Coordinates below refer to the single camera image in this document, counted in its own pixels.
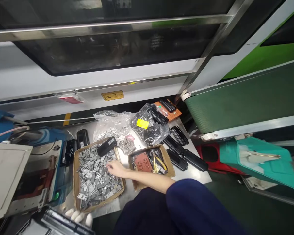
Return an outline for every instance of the teal plastic bin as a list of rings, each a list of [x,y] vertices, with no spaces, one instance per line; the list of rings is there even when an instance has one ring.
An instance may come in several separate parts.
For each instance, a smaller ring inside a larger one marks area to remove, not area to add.
[[[239,159],[239,144],[247,145],[251,151],[278,154],[281,158],[259,164],[264,170],[262,174],[241,165]],[[294,170],[291,165],[291,154],[287,149],[280,146],[253,137],[242,140],[231,140],[220,144],[220,161],[260,180],[284,184],[294,189]]]

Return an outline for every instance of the blue sleeve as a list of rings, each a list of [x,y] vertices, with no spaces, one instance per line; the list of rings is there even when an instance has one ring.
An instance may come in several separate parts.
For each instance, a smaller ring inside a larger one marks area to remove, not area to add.
[[[167,190],[166,202],[181,234],[245,234],[221,202],[194,179],[174,183]]]

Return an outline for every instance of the workbench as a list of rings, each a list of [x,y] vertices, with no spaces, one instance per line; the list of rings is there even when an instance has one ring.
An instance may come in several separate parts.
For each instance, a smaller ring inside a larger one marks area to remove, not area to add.
[[[96,129],[97,123],[98,123],[97,121],[92,121],[92,122],[88,122],[85,124],[72,125],[72,126],[68,126],[67,128],[63,128],[63,130],[70,131],[73,136],[76,136],[76,133],[79,130],[86,129],[88,131],[88,137],[89,137],[90,143],[93,143],[93,133]],[[173,126],[178,126],[182,130],[182,132],[185,134],[185,136],[189,140],[189,144],[183,146],[184,149],[188,149],[189,151],[195,153],[199,157],[199,155],[196,151],[196,148],[195,148],[194,144],[192,143],[192,141],[190,140],[190,137],[189,137],[187,131],[185,130],[185,127],[182,124],[180,118],[177,118],[177,119],[169,122],[168,124],[169,124],[170,128]],[[143,142],[140,139],[140,137],[133,130],[130,131],[130,134],[135,137],[134,144],[135,144],[136,150],[143,149],[148,146],[148,144]],[[128,169],[129,168],[128,167],[128,156],[124,155],[122,150],[119,148],[118,148],[118,153],[120,156],[121,163],[124,165],[125,168]],[[176,181],[181,180],[181,179],[186,179],[186,178],[195,179],[202,184],[209,183],[212,181],[211,177],[209,176],[207,171],[201,172],[201,171],[197,170],[195,167],[193,167],[191,164],[189,164],[188,169],[185,171],[181,171],[175,166],[173,166],[173,167],[175,170],[175,177],[173,177],[172,179],[174,179]],[[126,179],[126,188],[125,188],[124,193],[121,196],[119,196],[117,199],[113,200],[112,202],[92,211],[93,218],[122,210],[124,208],[124,206],[126,205],[126,203],[133,200],[139,192],[140,192],[139,190],[137,190],[137,191],[134,190],[132,180]],[[63,213],[65,210],[69,210],[70,208],[74,208],[73,191],[71,191],[68,194],[68,196],[66,197],[66,200],[63,204],[56,207],[56,209],[60,213]]]

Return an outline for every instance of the white panel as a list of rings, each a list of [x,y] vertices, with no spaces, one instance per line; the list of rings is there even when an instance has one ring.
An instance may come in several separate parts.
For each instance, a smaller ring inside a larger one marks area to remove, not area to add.
[[[0,101],[190,72],[196,59],[52,77],[11,42],[0,43]]]
[[[0,149],[0,209],[13,183],[15,174],[23,159],[22,151],[8,151]]]
[[[286,0],[237,53],[212,57],[188,91],[195,91],[220,81],[293,12],[294,0]]]
[[[58,99],[57,97],[48,97],[38,100],[28,100],[18,103],[3,104],[0,105],[0,110],[11,112],[15,115],[15,118],[20,120],[48,117],[58,114],[175,95],[178,93],[185,79],[186,76],[183,76],[127,86],[119,86],[115,88],[106,88],[101,90],[82,92],[79,94],[88,101],[87,103],[82,104],[70,104]],[[101,96],[101,93],[118,90],[123,91],[123,99],[104,101]]]
[[[32,146],[0,143],[0,218],[6,213]]]

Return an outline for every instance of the white glove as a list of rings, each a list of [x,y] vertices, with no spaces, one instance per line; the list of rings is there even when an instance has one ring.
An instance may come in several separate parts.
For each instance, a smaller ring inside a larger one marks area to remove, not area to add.
[[[71,220],[73,220],[74,222],[76,223],[81,223],[84,218],[85,218],[85,214],[84,213],[81,213],[79,211],[74,211],[74,209],[69,209],[66,213],[65,213],[65,216],[66,217],[70,217]],[[85,223],[85,225],[87,227],[89,227],[91,229],[91,226],[92,226],[92,215],[89,213],[87,216],[86,216],[86,219],[83,221]]]

